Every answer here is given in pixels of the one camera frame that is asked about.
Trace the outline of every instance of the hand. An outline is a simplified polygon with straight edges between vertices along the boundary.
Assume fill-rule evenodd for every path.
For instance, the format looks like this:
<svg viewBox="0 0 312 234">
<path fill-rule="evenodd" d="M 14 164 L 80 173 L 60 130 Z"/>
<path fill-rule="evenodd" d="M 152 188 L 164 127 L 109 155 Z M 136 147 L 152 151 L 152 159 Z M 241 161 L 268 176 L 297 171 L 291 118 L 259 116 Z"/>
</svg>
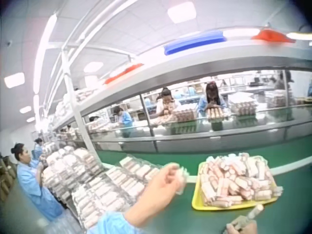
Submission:
<svg viewBox="0 0 312 234">
<path fill-rule="evenodd" d="M 226 229 L 229 234 L 257 234 L 257 222 L 255 220 L 251 220 L 241 232 L 238 232 L 232 224 L 227 224 Z"/>
<path fill-rule="evenodd" d="M 124 214 L 130 224 L 142 227 L 148 219 L 169 205 L 176 192 L 184 186 L 176 176 L 178 169 L 178 164 L 170 163 L 159 171 L 139 201 Z"/>
<path fill-rule="evenodd" d="M 38 163 L 37 170 L 43 171 L 43 163 L 42 162 Z"/>
</svg>

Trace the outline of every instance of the ceiling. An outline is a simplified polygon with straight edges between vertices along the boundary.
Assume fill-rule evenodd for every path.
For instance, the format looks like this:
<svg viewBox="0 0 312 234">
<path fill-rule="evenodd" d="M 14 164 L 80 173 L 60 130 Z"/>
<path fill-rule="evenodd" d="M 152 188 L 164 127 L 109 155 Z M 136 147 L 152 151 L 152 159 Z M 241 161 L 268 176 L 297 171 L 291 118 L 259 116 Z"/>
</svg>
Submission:
<svg viewBox="0 0 312 234">
<path fill-rule="evenodd" d="M 268 21 L 281 31 L 297 31 L 305 23 L 298 10 L 285 0 L 192 0 L 197 17 L 174 24 L 167 10 L 186 0 L 138 0 L 112 18 L 91 39 L 90 44 L 110 46 L 134 54 L 140 54 L 157 45 L 182 35 L 222 27 L 261 26 Z M 71 41 L 77 41 L 80 33 L 113 0 L 102 0 L 82 22 Z M 31 111 L 21 114 L 19 109 L 33 106 L 33 74 L 38 44 L 48 18 L 57 11 L 58 21 L 50 37 L 51 42 L 64 42 L 79 20 L 97 0 L 13 0 L 1 16 L 1 101 L 0 128 L 16 129 L 34 116 Z M 51 92 L 55 79 L 50 78 L 59 49 L 46 51 L 40 82 L 40 104 Z M 75 86 L 82 86 L 83 68 L 91 61 L 102 61 L 97 72 L 101 76 L 127 61 L 124 55 L 84 49 L 71 66 Z M 25 73 L 25 84 L 8 89 L 3 78 L 17 72 Z M 64 82 L 55 99 L 66 93 Z"/>
</svg>

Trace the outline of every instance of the tray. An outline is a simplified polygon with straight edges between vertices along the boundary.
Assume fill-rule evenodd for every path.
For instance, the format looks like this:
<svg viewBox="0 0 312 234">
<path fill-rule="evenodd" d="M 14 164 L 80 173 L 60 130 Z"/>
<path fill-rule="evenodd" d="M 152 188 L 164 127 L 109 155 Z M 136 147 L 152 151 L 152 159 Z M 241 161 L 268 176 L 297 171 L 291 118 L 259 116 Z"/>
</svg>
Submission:
<svg viewBox="0 0 312 234">
<path fill-rule="evenodd" d="M 244 208 L 248 208 L 248 207 L 254 207 L 257 204 L 268 204 L 271 202 L 275 202 L 277 199 L 278 199 L 277 197 L 274 197 L 274 198 L 271 198 L 270 200 L 266 200 L 266 201 L 243 201 L 241 204 L 233 205 L 233 206 L 230 206 L 228 208 L 221 208 L 221 207 L 215 207 L 215 206 L 204 206 L 202 199 L 201 199 L 201 195 L 200 195 L 200 178 L 199 178 L 199 175 L 197 175 L 197 181 L 196 181 L 194 195 L 193 195 L 193 199 L 192 199 L 192 207 L 198 211 L 236 210 L 236 209 L 244 209 Z"/>
</svg>

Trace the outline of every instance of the factory floor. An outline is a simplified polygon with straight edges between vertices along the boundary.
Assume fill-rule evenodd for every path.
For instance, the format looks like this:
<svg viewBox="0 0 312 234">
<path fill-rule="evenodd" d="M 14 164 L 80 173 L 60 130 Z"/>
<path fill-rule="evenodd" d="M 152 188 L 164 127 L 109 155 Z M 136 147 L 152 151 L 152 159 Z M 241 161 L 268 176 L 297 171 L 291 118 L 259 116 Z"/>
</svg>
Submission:
<svg viewBox="0 0 312 234">
<path fill-rule="evenodd" d="M 0 207 L 1 234 L 43 234 L 48 221 L 23 194 L 15 180 L 10 194 Z"/>
</svg>

